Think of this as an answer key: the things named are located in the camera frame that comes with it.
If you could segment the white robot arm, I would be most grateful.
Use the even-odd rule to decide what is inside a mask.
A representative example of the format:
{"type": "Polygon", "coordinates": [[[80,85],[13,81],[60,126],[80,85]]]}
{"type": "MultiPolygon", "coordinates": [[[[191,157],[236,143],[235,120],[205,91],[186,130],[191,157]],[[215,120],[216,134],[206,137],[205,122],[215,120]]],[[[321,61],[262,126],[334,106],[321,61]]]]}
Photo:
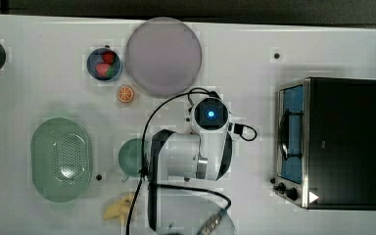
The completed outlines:
{"type": "Polygon", "coordinates": [[[149,143],[148,221],[160,229],[160,189],[172,176],[219,180],[229,169],[233,153],[232,122],[226,105],[210,96],[193,105],[189,133],[163,129],[149,143]]]}

